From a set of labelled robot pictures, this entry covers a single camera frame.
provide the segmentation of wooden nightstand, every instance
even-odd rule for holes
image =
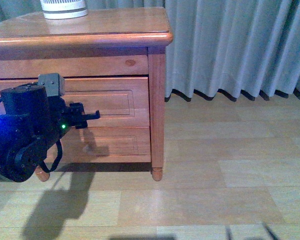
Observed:
[[[100,110],[89,128],[63,139],[64,163],[164,164],[165,47],[173,35],[164,8],[89,11],[48,20],[42,12],[0,22],[0,90],[40,74],[66,79],[67,103]],[[46,162],[52,162],[50,149]]]

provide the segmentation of white curtain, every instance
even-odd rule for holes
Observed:
[[[300,91],[300,0],[86,0],[89,9],[165,7],[174,33],[166,92]],[[40,11],[39,0],[0,0],[0,21]]]

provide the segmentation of white object on nightstand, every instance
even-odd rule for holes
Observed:
[[[40,0],[46,19],[72,19],[88,14],[85,0]]]

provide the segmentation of drawer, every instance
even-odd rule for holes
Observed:
[[[0,80],[0,91],[34,80]],[[89,127],[148,127],[149,90],[147,77],[69,78],[65,82],[67,104],[81,102],[85,112],[100,110],[101,118]]]
[[[62,139],[63,163],[150,162],[148,127],[72,128]],[[54,145],[46,162],[57,156]]]
[[[63,77],[147,75],[147,48],[0,52],[0,79],[37,78],[48,73]]]

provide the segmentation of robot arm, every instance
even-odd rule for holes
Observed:
[[[99,111],[85,114],[82,103],[66,105],[65,80],[58,73],[40,75],[37,83],[4,89],[0,102],[0,178],[24,182],[37,166],[49,173],[62,158],[60,139],[71,129],[86,128],[87,120],[99,119]],[[58,156],[48,169],[47,151],[57,145]]]

